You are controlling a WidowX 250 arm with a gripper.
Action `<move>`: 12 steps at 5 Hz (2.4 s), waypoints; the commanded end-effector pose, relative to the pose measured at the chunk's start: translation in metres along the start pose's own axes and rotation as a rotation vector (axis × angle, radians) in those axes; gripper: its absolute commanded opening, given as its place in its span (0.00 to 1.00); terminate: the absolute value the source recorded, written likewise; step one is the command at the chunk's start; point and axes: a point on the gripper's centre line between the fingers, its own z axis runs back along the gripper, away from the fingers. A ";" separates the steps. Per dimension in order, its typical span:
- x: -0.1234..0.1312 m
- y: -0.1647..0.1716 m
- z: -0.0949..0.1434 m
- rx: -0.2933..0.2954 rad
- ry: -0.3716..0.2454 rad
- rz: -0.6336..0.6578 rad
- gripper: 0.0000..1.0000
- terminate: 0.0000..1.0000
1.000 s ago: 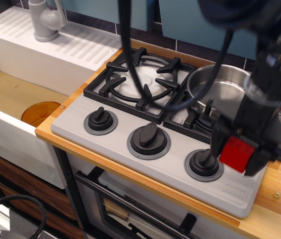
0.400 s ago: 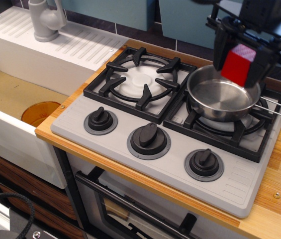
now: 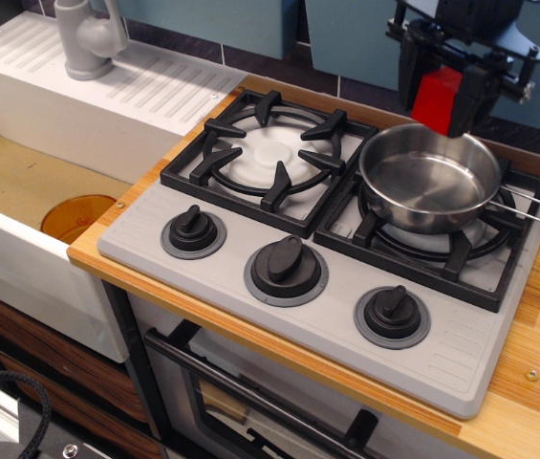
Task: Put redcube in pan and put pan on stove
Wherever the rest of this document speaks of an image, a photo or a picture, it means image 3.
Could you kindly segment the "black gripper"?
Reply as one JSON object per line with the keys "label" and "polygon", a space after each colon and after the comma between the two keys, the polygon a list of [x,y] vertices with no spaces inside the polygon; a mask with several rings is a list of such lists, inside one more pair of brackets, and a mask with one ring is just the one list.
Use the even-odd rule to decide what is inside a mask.
{"label": "black gripper", "polygon": [[398,1],[387,35],[400,43],[399,101],[414,107],[427,73],[462,74],[446,136],[458,138],[490,114],[499,96],[530,99],[540,47],[517,29],[522,1]]}

